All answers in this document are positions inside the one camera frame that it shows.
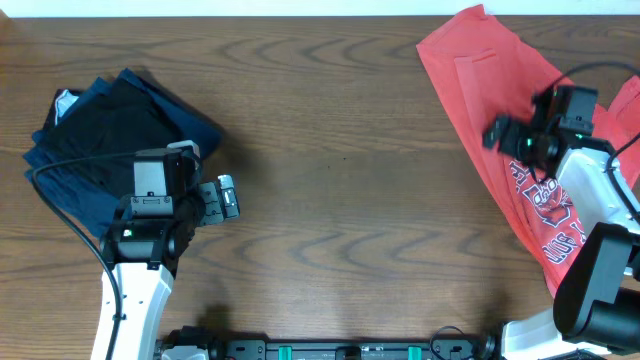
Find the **red printed t-shirt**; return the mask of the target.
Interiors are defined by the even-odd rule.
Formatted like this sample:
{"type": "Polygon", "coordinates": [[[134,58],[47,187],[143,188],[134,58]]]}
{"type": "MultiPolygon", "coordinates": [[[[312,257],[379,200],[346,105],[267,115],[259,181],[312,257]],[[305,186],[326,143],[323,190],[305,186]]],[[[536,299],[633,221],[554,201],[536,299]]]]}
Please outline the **red printed t-shirt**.
{"type": "Polygon", "coordinates": [[[560,71],[477,5],[432,32],[417,51],[485,186],[555,292],[587,235],[566,191],[542,171],[482,145],[496,116],[528,121],[532,97],[560,71]]]}

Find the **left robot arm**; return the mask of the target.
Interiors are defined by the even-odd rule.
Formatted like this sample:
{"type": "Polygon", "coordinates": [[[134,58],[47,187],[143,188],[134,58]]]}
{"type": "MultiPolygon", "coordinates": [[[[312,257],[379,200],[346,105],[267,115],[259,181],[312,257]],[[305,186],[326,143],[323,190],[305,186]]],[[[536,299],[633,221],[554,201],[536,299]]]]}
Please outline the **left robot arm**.
{"type": "Polygon", "coordinates": [[[106,268],[92,358],[153,358],[179,258],[196,229],[239,216],[232,177],[202,182],[202,170],[191,140],[135,153],[134,190],[100,239],[106,268]]]}

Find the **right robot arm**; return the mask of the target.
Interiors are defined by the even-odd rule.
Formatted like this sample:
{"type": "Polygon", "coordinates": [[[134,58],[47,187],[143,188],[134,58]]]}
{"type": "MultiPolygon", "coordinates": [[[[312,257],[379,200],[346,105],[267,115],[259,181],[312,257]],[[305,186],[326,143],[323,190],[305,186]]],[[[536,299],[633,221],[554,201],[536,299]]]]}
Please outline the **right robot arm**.
{"type": "Polygon", "coordinates": [[[501,330],[503,359],[595,359],[639,350],[639,203],[620,171],[618,150],[592,135],[598,93],[551,85],[533,98],[530,123],[502,115],[483,145],[542,170],[567,192],[587,239],[551,310],[501,330]]]}

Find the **black garment with white label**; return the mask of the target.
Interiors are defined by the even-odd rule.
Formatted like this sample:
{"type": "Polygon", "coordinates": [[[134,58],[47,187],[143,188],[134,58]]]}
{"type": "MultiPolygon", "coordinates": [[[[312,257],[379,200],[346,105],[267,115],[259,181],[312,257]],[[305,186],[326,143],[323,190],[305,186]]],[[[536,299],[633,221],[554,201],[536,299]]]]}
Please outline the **black garment with white label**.
{"type": "Polygon", "coordinates": [[[80,98],[82,92],[76,89],[58,89],[51,102],[48,114],[43,124],[43,130],[48,131],[62,122],[65,113],[80,98]]]}

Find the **black folded garment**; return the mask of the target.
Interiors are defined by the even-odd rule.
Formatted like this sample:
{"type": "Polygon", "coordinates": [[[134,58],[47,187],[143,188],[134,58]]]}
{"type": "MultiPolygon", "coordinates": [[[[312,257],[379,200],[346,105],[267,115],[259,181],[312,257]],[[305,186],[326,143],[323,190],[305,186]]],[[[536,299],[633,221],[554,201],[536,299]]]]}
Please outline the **black folded garment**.
{"type": "MultiPolygon", "coordinates": [[[[160,148],[182,135],[148,92],[117,79],[106,93],[93,96],[44,134],[24,159],[39,168],[75,158],[160,148]]],[[[117,197],[133,191],[132,165],[129,156],[89,160],[49,170],[39,179],[45,188],[68,197],[117,197]]]]}

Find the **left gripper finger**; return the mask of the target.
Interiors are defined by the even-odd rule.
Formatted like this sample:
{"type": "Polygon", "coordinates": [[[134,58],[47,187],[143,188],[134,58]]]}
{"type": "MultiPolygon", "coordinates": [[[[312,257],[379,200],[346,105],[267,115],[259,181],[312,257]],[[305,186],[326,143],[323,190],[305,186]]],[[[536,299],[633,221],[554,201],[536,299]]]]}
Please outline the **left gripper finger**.
{"type": "Polygon", "coordinates": [[[169,143],[167,147],[172,149],[187,150],[193,153],[197,158],[201,157],[199,146],[192,140],[183,140],[179,142],[169,143]]]}
{"type": "Polygon", "coordinates": [[[224,218],[237,218],[240,215],[240,208],[233,178],[230,175],[220,175],[218,183],[220,206],[224,218]]]}

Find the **navy folded garment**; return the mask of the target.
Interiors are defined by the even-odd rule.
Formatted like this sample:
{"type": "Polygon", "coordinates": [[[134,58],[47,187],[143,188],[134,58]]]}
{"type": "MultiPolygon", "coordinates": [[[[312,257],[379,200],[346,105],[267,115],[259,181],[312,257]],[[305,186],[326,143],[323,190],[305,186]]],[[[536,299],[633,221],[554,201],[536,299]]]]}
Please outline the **navy folded garment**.
{"type": "MultiPolygon", "coordinates": [[[[218,147],[218,144],[220,143],[222,138],[222,134],[211,122],[202,119],[200,116],[196,115],[194,111],[187,109],[185,106],[175,101],[171,96],[161,91],[158,87],[140,78],[129,69],[122,70],[115,80],[117,79],[124,79],[151,95],[155,103],[160,106],[164,113],[168,115],[169,119],[174,122],[183,132],[182,138],[174,142],[183,140],[194,141],[199,146],[200,154],[202,157],[208,157],[218,147]]],[[[62,121],[69,114],[71,114],[73,110],[75,110],[81,104],[87,102],[93,96],[106,93],[115,80],[107,81],[102,78],[96,79],[87,90],[81,91],[82,94],[80,95],[80,98],[65,113],[62,121]]],[[[44,136],[44,134],[46,134],[48,131],[44,131],[42,127],[41,129],[33,133],[32,139],[34,145],[32,148],[34,148],[39,139],[41,139],[42,136],[44,136]]],[[[99,161],[117,157],[125,158],[129,155],[130,154],[125,153],[120,153],[118,155],[105,154],[79,159],[81,159],[82,162],[87,162],[89,160],[99,161]]],[[[57,205],[70,215],[74,216],[95,237],[101,236],[107,230],[114,215],[114,211],[119,205],[121,198],[133,193],[134,191],[133,180],[133,191],[122,196],[97,198],[90,197],[88,199],[68,197],[62,195],[59,191],[45,188],[42,181],[40,181],[39,179],[41,175],[38,176],[37,180],[40,183],[42,191],[46,194],[46,196],[55,205],[57,205]]]]}

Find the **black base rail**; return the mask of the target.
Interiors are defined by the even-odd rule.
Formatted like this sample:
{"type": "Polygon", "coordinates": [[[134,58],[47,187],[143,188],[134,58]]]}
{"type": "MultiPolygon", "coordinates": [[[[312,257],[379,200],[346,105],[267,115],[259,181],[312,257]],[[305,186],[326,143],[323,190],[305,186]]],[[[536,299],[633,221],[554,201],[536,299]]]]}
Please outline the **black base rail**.
{"type": "Polygon", "coordinates": [[[153,360],[490,360],[495,337],[438,330],[426,339],[273,340],[264,334],[185,326],[158,340],[153,360]]]}

